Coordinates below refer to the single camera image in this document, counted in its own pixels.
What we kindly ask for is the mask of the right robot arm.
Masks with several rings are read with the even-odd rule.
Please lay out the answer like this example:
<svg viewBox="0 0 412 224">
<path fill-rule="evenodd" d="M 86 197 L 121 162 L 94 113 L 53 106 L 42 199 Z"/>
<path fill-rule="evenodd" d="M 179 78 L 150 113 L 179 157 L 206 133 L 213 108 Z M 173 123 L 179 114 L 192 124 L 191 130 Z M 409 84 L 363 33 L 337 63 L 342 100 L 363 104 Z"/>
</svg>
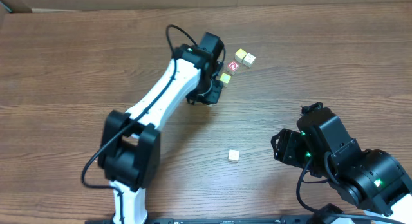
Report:
<svg viewBox="0 0 412 224">
<path fill-rule="evenodd" d="M 364 211 L 346 214 L 332 204 L 314 209 L 299 199 L 313 212 L 309 223 L 411 223 L 411 177 L 395 157 L 379 149 L 361 149 L 339 116 L 321 102 L 301 108 L 297 127 L 282 129 L 271 139 L 275 160 L 303 170 L 296 189 L 310 174 Z"/>
</svg>

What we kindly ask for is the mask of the white letter block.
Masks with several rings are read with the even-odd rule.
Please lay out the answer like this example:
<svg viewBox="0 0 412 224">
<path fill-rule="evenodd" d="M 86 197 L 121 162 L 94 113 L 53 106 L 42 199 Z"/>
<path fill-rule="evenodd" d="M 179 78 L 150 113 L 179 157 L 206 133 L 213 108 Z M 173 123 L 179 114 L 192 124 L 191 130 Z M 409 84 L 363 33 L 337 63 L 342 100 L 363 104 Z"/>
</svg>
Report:
<svg viewBox="0 0 412 224">
<path fill-rule="evenodd" d="M 229 150 L 229 155 L 228 155 L 228 161 L 238 163 L 239 162 L 239 154 L 240 154 L 240 152 L 238 150 L 230 149 Z"/>
</svg>

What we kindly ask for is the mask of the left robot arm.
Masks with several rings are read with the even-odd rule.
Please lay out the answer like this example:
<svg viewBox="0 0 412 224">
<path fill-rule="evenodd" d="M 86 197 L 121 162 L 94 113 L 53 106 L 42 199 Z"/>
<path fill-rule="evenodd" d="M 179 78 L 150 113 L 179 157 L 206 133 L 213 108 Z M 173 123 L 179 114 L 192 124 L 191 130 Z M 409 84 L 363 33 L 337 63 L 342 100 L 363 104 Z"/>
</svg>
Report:
<svg viewBox="0 0 412 224">
<path fill-rule="evenodd" d="M 165 73 L 145 97 L 125 113 L 112 111 L 102 135 L 98 166 L 115 197 L 111 223 L 145 223 L 145 190 L 160 163 L 161 131 L 182 100 L 217 104 L 223 83 L 222 40 L 209 32 L 199 44 L 175 48 Z"/>
</svg>

